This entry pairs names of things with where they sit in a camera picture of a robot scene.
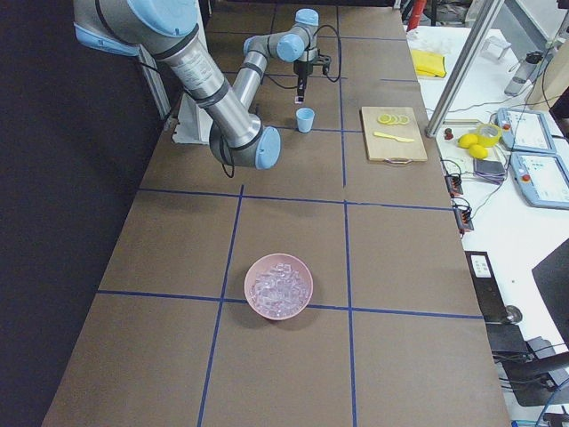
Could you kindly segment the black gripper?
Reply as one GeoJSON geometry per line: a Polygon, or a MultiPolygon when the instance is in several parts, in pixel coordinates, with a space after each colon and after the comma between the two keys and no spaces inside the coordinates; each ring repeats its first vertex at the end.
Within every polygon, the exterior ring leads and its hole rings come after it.
{"type": "Polygon", "coordinates": [[[313,73],[313,64],[311,61],[300,61],[297,60],[293,63],[293,71],[297,75],[297,87],[296,87],[296,103],[303,103],[305,99],[306,92],[306,80],[313,73]]]}

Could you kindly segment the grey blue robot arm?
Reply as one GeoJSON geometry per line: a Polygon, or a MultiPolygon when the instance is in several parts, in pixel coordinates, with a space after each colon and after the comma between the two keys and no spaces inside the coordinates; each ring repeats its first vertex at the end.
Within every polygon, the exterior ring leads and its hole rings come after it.
{"type": "Polygon", "coordinates": [[[145,48],[166,64],[196,105],[212,119],[209,146],[226,166],[266,170],[280,157],[281,137],[250,112],[268,62],[292,63],[301,88],[317,58],[319,14],[300,9],[284,32],[244,42],[244,62],[230,83],[199,40],[199,12],[193,1],[75,1],[74,27],[80,44],[135,56],[145,48]]]}

